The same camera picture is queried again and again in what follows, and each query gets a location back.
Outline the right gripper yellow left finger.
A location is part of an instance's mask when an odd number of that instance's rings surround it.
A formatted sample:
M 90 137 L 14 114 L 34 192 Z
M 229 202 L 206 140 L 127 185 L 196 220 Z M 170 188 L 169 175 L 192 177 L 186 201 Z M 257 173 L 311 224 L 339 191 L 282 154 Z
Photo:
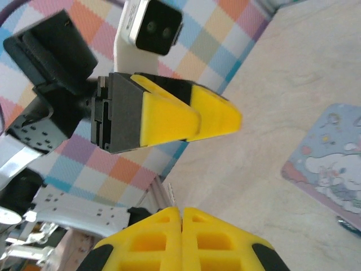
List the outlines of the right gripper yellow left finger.
M 99 241 L 82 270 L 182 270 L 182 219 L 168 207 Z

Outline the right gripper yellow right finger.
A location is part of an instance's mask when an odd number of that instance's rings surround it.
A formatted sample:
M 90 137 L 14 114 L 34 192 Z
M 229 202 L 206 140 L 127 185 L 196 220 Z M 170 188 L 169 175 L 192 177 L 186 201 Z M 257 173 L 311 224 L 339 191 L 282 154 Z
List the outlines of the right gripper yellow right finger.
M 183 212 L 183 270 L 289 270 L 265 239 L 196 208 Z

